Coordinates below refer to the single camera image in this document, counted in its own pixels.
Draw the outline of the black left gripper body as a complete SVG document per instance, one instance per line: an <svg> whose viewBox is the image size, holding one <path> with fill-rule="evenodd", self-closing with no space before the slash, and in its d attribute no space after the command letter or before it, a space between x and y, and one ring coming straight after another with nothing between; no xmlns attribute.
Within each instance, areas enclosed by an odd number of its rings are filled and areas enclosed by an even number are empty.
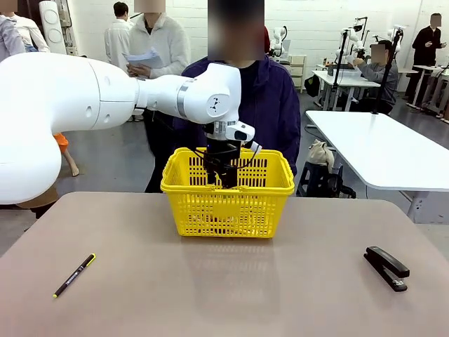
<svg viewBox="0 0 449 337"><path fill-rule="evenodd" d="M204 154L204 168L207 174L223 176L236 173L237 168L232 161L239 159L240 153L240 141L207 140Z"/></svg>

